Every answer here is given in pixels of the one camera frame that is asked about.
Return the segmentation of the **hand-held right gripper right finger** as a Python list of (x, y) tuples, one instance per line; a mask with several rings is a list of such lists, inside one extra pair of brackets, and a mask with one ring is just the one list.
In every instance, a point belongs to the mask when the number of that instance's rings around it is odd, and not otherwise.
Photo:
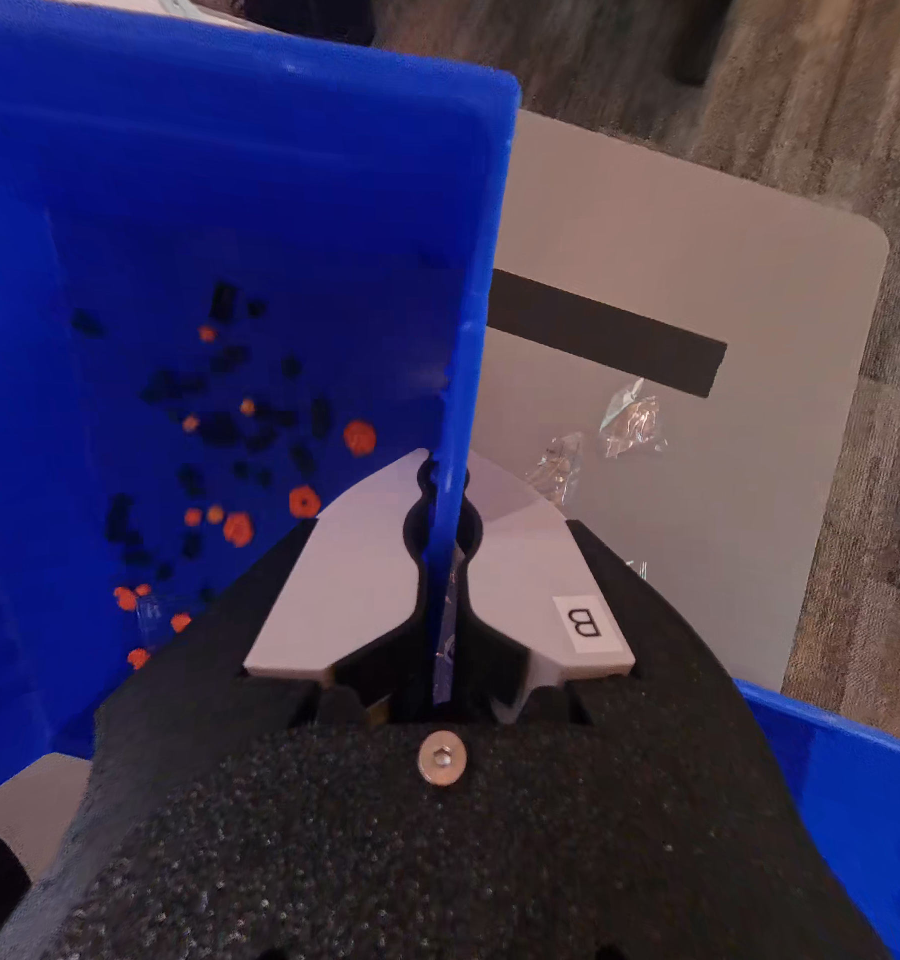
[(516, 723), (538, 689), (636, 657), (560, 510), (471, 452), (460, 513), (460, 701)]

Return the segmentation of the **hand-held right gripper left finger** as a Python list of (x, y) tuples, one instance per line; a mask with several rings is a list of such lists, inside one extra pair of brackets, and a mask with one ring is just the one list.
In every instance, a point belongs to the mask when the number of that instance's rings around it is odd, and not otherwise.
[(412, 510), (428, 506), (424, 447), (349, 486), (312, 532), (243, 661), (253, 677), (328, 684), (334, 668), (407, 624), (425, 600)]

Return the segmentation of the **blue plastic bin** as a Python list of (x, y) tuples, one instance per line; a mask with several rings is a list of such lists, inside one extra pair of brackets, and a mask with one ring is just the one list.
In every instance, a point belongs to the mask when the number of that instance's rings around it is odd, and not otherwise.
[(827, 865), (900, 959), (900, 739), (736, 680)]
[[(88, 759), (131, 675), (76, 307), (203, 324), (266, 301), (253, 348), (378, 433), (329, 504), (428, 450), (422, 587), (449, 558), (520, 90), (510, 74), (207, 21), (0, 2), (0, 786)], [(216, 598), (287, 534), (256, 555)]]

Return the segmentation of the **clear plastic bag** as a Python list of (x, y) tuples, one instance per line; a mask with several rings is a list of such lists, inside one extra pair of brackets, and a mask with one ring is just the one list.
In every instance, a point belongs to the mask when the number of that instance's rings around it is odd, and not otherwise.
[(615, 460), (635, 450), (661, 452), (668, 446), (660, 400), (639, 377), (622, 387), (608, 403), (599, 429), (600, 452)]
[(567, 512), (579, 486), (584, 443), (582, 431), (552, 438), (524, 477), (528, 486), (563, 513)]

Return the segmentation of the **pile of small bricks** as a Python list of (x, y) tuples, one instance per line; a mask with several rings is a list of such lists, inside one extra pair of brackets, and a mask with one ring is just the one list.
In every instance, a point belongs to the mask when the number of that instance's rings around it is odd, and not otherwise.
[(217, 282), (202, 324), (144, 328), (72, 309), (94, 390), (92, 447), (107, 483), (103, 538), (119, 555), (115, 603), (136, 619), (126, 655), (135, 671), (184, 631), (289, 526), (329, 504), (334, 457), (366, 460), (375, 424), (340, 419), (305, 390), (299, 354), (248, 334), (268, 304)]

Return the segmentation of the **black tape strip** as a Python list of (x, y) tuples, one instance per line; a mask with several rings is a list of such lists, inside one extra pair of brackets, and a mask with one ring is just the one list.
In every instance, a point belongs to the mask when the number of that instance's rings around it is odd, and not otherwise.
[(725, 342), (506, 270), (493, 270), (488, 326), (707, 399)]

